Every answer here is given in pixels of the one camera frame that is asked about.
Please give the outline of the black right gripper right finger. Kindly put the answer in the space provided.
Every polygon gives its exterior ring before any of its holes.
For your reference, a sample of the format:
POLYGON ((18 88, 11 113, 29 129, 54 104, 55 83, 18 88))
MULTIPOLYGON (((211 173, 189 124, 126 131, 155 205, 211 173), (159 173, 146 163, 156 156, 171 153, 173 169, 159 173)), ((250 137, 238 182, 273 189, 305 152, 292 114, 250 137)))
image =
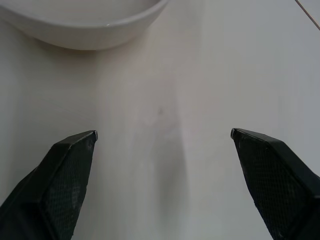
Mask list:
POLYGON ((241 128, 230 137, 273 240, 320 240, 320 177, 281 140, 241 128))

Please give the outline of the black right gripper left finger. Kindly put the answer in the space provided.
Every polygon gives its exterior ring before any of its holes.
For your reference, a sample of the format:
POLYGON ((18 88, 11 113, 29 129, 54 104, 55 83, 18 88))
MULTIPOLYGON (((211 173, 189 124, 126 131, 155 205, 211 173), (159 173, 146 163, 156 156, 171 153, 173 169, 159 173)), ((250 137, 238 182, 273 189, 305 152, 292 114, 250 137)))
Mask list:
POLYGON ((89 130, 50 148, 0 205, 0 240, 71 240, 97 140, 89 130))

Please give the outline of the white ceramic bowl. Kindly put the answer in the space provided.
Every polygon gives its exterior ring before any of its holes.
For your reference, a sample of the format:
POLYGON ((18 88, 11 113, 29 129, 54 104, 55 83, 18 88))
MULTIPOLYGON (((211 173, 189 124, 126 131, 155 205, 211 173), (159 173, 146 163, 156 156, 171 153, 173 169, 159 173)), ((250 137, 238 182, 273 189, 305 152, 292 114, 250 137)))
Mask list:
POLYGON ((0 19, 42 42, 99 51, 142 34, 169 0, 0 0, 0 19))

